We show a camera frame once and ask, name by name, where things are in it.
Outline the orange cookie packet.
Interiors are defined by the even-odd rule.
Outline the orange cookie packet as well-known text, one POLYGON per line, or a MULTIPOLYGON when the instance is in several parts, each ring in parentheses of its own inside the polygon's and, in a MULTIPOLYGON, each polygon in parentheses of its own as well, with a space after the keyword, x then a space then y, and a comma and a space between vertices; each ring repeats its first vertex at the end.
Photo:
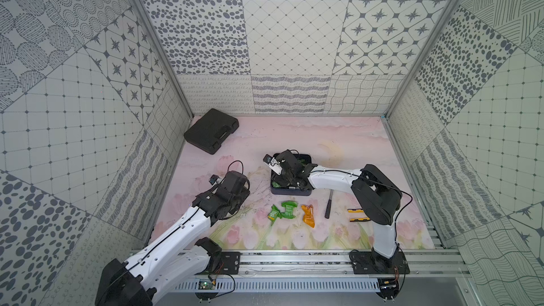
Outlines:
POLYGON ((311 228, 315 227, 315 218, 312 205, 301 205, 303 222, 311 228))

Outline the light green cookie packet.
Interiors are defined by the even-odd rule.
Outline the light green cookie packet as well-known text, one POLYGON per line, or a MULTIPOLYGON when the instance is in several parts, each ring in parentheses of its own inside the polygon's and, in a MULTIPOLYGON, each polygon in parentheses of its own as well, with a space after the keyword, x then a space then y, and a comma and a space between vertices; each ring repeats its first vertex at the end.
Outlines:
POLYGON ((281 219, 283 217, 282 212, 275 206, 272 205, 270 213, 267 215, 267 218, 272 222, 275 223, 277 219, 281 219))

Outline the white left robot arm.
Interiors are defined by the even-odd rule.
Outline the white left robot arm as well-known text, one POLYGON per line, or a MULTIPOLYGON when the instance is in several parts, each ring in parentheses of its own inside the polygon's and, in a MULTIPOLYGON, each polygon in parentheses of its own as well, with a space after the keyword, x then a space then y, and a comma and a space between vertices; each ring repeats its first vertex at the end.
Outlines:
POLYGON ((95 305, 154 305, 186 279, 220 271, 222 249, 203 234, 239 211, 250 182, 238 171, 213 179, 165 233, 124 262, 113 259, 104 267, 95 305))

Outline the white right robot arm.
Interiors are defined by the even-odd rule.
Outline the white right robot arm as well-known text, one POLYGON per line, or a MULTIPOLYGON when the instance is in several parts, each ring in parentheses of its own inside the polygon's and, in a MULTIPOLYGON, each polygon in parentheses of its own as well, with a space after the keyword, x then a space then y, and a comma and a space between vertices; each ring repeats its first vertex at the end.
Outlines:
POLYGON ((267 154, 263 162, 276 174, 276 181, 301 191, 328 189, 352 193, 373 225, 371 251, 349 253, 355 274, 399 275, 410 273, 406 256, 397 242, 396 217, 401 211, 403 191, 378 167, 331 169, 314 163, 303 164, 290 151, 267 154))

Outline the dark blue storage box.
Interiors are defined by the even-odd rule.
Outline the dark blue storage box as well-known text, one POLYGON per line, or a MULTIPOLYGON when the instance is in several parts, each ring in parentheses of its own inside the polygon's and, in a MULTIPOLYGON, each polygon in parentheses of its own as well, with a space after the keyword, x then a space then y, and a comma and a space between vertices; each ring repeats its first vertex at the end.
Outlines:
MULTIPOLYGON (((303 164, 310 164, 313 162, 312 157, 308 154, 294 153, 294 155, 303 164)), ((276 172, 271 172, 270 190, 275 196, 310 196, 313 192, 312 190, 302 191, 295 186, 281 186, 279 182, 276 181, 278 177, 276 172)))

